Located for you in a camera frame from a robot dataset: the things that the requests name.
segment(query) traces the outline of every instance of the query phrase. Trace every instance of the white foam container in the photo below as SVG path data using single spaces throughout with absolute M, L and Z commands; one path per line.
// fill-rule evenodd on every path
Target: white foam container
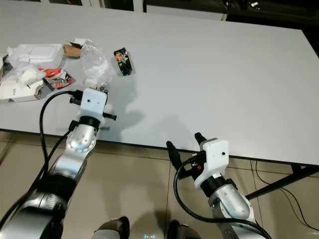
M 9 56 L 13 67 L 20 63 L 31 63 L 39 68 L 58 68 L 63 58 L 61 44 L 20 44 Z

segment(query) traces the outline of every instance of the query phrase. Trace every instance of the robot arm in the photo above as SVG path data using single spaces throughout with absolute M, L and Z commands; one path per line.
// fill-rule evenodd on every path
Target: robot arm
M 95 147 L 99 127 L 104 124 L 106 101 L 107 95 L 102 92 L 83 92 L 79 122 L 66 140 L 65 151 L 0 232 L 0 239 L 61 238 L 71 197 Z
M 228 142 L 220 139 L 206 140 L 200 133 L 195 134 L 200 152 L 192 157 L 191 169 L 180 170 L 179 179 L 192 176 L 195 187 L 202 189 L 208 197 L 208 204 L 215 219 L 242 219 L 256 223 L 250 202 L 241 195 L 231 179 L 223 175 L 229 163 Z M 169 158 L 178 169 L 182 163 L 179 153 L 171 142 L 167 142 Z M 224 239 L 264 239 L 259 230 L 242 223 L 217 223 Z

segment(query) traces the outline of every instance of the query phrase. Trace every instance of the crumpled plastic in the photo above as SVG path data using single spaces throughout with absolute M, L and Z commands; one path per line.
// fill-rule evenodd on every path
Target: crumpled plastic
M 112 75 L 102 49 L 93 41 L 86 40 L 81 49 L 81 61 L 84 87 L 107 93 Z
M 42 78 L 45 76 L 45 73 L 40 71 L 35 65 L 27 63 L 19 64 L 14 71 L 19 84 L 22 86 L 42 80 Z

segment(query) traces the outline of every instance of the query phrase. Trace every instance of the tiled floor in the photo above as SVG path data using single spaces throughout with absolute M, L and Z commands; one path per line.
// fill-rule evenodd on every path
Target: tiled floor
M 48 137 L 52 147 L 57 138 Z M 63 144 L 54 158 L 63 152 Z M 26 191 L 42 165 L 39 136 L 0 132 L 0 216 Z M 258 163 L 259 175 L 268 182 L 290 173 L 287 165 Z M 165 150 L 99 142 L 88 160 L 87 169 L 74 193 L 64 221 L 64 239 L 89 239 L 103 222 L 126 215 L 132 239 L 156 235 L 164 239 L 171 219 L 191 225 L 203 239 L 222 238 L 216 225 L 200 222 L 185 213 L 174 198 L 170 166 Z M 248 160 L 231 159 L 226 176 L 244 195 L 263 187 Z M 308 223 L 319 228 L 319 178 L 308 177 L 287 189 L 298 198 Z M 191 179 L 180 182 L 180 195 L 194 211 L 207 217 L 207 198 Z M 303 226 L 281 191 L 251 201 L 255 218 L 273 239 L 317 239 L 319 233 Z

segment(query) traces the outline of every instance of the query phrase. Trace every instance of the electrical cable on floor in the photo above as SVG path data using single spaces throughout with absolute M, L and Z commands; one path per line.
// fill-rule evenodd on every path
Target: electrical cable on floor
M 251 168 L 251 172 L 253 173 L 253 165 L 252 165 L 252 162 L 251 160 L 249 161 L 250 162 L 250 168 Z M 255 177 L 253 176 L 253 179 L 254 179 L 254 185 L 255 185 L 255 188 L 257 188 L 256 186 L 256 180 L 255 180 Z M 259 198 L 257 197 L 257 202 L 258 202 L 258 209 L 259 209 L 259 214 L 261 215 L 261 209 L 260 209 L 260 204 L 259 204 Z M 260 220 L 261 220 L 261 224 L 263 224 L 263 218 L 260 216 Z
M 265 237 L 266 239 L 271 239 L 270 235 L 261 226 L 259 226 L 256 223 L 253 223 L 251 221 L 237 219 L 237 218 L 206 218 L 206 217 L 203 217 L 201 215 L 196 214 L 191 209 L 189 209 L 184 204 L 184 202 L 181 200 L 181 198 L 179 196 L 177 183 L 178 183 L 178 179 L 179 179 L 179 175 L 180 175 L 181 170 L 185 167 L 185 165 L 191 164 L 193 162 L 194 162 L 194 160 L 191 158 L 191 159 L 188 159 L 187 161 L 185 161 L 184 163 L 182 163 L 181 166 L 179 167 L 179 169 L 176 171 L 176 174 L 174 177 L 174 182 L 173 182 L 173 188 L 174 188 L 176 200 L 177 200 L 178 204 L 184 209 L 184 211 L 186 211 L 192 217 L 194 217 L 200 221 L 206 222 L 206 223 L 240 223 L 240 224 L 245 224 L 245 225 L 253 227 L 257 231 L 259 231 L 261 233 L 261 235 L 263 237 Z
M 49 160 L 52 158 L 55 150 L 57 149 L 57 147 L 59 146 L 59 144 L 62 142 L 63 139 L 65 139 L 68 134 L 71 132 L 71 130 L 68 130 L 62 137 L 59 138 L 59 140 L 55 143 L 54 147 L 52 148 L 49 156 L 47 157 L 47 160 L 49 162 Z M 22 204 L 24 203 L 24 201 L 26 200 L 26 198 L 28 198 L 32 192 L 34 191 L 34 189 L 36 188 L 37 183 L 39 182 L 39 180 L 41 179 L 41 177 L 43 176 L 43 172 L 45 169 L 45 165 L 43 165 L 43 167 L 41 168 L 40 172 L 38 173 L 37 177 L 35 178 L 35 180 L 33 181 L 32 185 L 30 186 L 29 190 L 23 195 L 21 196 L 9 209 L 8 211 L 5 213 L 5 215 L 3 216 L 3 218 L 0 221 L 0 230 L 1 228 L 4 226 L 5 222 L 8 220 L 8 218 L 10 217 L 11 214 L 13 214 L 13 212 Z
M 263 180 L 263 179 L 260 177 L 260 175 L 259 175 L 259 173 L 258 173 L 258 170 L 257 170 L 257 163 L 258 163 L 258 161 L 256 161 L 256 165 L 255 165 L 255 171 L 256 171 L 257 177 L 258 177 L 263 183 L 269 185 L 270 183 L 266 182 L 265 180 Z M 319 229 L 314 228 L 314 227 L 310 226 L 310 225 L 307 223 L 307 221 L 306 221 L 306 219 L 305 219 L 305 217 L 304 217 L 303 211 L 302 211 L 302 209 L 301 209 L 301 206 L 300 206 L 300 204 L 299 204 L 299 201 L 298 201 L 297 198 L 294 196 L 294 194 L 293 194 L 292 192 L 290 192 L 290 191 L 289 191 L 288 189 L 286 189 L 286 188 L 280 188 L 280 191 L 287 197 L 287 199 L 288 199 L 288 201 L 289 201 L 289 203 L 290 203 L 290 205 L 291 205 L 291 207 L 292 207 L 292 209 L 293 209 L 293 212 L 294 212 L 295 216 L 297 217 L 298 221 L 299 221 L 301 224 L 303 224 L 304 226 L 306 226 L 306 227 L 308 227 L 308 228 L 311 228 L 311 229 L 316 230 L 316 231 L 319 232 Z M 291 201 L 290 201 L 288 195 L 285 193 L 285 191 L 288 192 L 288 193 L 294 198 L 294 200 L 295 200 L 295 202 L 296 202 L 296 204 L 297 204 L 297 206 L 298 206 L 298 208 L 299 208 L 299 211 L 300 211 L 300 214 L 301 214 L 301 216 L 302 216 L 302 218 L 303 218 L 304 223 L 303 223 L 303 222 L 301 221 L 301 219 L 297 216 L 297 213 L 296 213 L 296 211 L 295 211 L 295 209 L 294 209 L 294 207 L 293 207 L 293 205 L 292 205 L 292 203 L 291 203 Z

